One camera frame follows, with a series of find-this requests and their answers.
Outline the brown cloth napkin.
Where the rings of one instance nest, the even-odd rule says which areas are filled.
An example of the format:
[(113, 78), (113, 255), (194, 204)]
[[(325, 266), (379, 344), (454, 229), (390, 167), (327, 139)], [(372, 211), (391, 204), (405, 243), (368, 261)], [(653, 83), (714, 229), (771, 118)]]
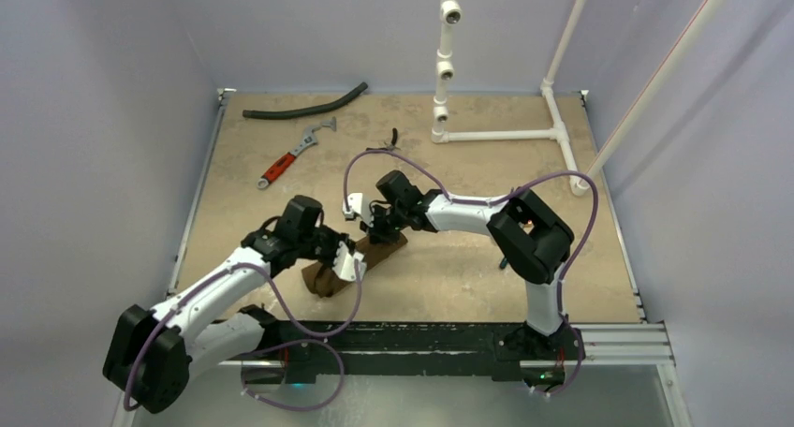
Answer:
[(351, 256), (345, 256), (340, 266), (325, 265), (317, 261), (301, 270), (306, 289), (319, 298), (330, 298), (353, 285), (357, 278), (363, 278), (373, 267), (387, 260), (408, 243), (403, 233), (398, 233), (394, 241), (387, 241), (369, 234), (356, 241), (356, 249)]

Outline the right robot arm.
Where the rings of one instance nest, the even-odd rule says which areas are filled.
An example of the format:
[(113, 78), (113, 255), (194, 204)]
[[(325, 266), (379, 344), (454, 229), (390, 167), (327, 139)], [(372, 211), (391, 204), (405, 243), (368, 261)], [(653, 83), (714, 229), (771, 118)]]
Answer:
[(525, 283), (528, 351), (547, 359), (561, 348), (562, 273), (575, 235), (533, 190), (490, 198), (464, 198), (440, 189), (423, 192), (399, 170), (384, 175), (375, 187), (380, 199), (351, 193), (343, 204), (345, 219), (359, 220), (372, 243), (395, 243), (406, 228), (490, 238)]

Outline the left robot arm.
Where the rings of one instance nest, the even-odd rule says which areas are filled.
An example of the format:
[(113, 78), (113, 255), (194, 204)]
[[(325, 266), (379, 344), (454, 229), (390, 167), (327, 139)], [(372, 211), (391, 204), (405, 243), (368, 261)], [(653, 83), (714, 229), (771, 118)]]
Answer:
[(185, 390), (190, 378), (238, 356), (265, 361), (292, 346), (323, 345), (348, 322), (330, 331), (312, 331), (292, 314), (288, 321), (302, 335), (287, 341), (280, 323), (256, 306), (229, 319), (217, 318), (246, 294), (273, 283), (274, 276), (300, 259), (318, 261), (343, 281), (362, 284), (364, 255), (355, 241), (324, 223), (322, 204), (292, 198), (284, 211), (247, 233), (213, 271), (184, 291), (143, 308), (134, 304), (119, 316), (102, 374), (123, 393), (127, 412), (156, 414)]

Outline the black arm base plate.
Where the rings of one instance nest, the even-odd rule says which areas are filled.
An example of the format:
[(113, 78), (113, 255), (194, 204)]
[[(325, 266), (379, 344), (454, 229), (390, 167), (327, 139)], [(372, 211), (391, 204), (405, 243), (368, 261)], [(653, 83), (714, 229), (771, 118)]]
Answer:
[(289, 322), (273, 321), (253, 350), (236, 358), (247, 368), (262, 363), (282, 371), (295, 384), (344, 374), (486, 376), (554, 386), (585, 356), (580, 330), (568, 326), (545, 336), (524, 322), (357, 321), (311, 344)]

